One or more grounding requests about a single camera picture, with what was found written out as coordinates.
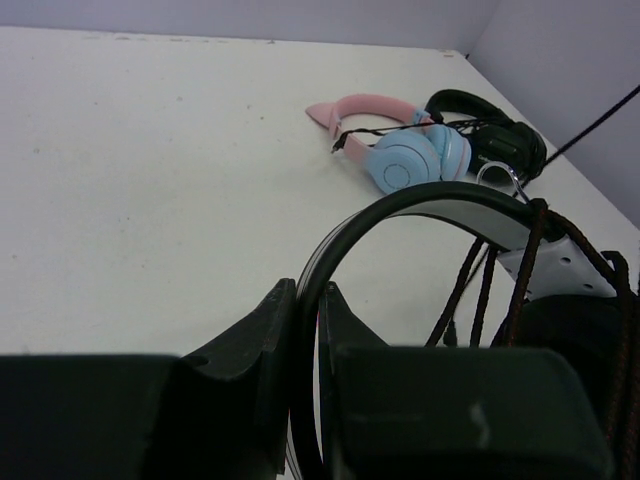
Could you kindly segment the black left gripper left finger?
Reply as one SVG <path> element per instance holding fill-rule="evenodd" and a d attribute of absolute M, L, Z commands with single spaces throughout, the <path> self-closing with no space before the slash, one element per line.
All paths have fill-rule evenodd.
<path fill-rule="evenodd" d="M 151 436 L 152 479 L 274 479 L 285 469 L 295 283 L 174 365 Z"/>

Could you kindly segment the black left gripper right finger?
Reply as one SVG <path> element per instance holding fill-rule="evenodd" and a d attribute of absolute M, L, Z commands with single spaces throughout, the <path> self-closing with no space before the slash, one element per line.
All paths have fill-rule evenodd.
<path fill-rule="evenodd" d="M 389 479 L 395 394 L 391 347 L 335 283 L 318 312 L 322 459 L 330 479 Z"/>

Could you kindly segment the white black headphones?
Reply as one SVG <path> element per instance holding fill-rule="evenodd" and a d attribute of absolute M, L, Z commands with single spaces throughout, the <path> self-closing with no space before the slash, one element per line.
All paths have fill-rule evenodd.
<path fill-rule="evenodd" d="M 598 250 L 543 199 L 461 182 L 376 201 L 309 259 L 296 297 L 292 475 L 330 479 L 321 447 L 321 297 L 359 240 L 409 215 L 451 224 L 474 243 L 426 342 L 389 345 L 389 479 L 637 478 L 639 294 L 628 261 Z"/>

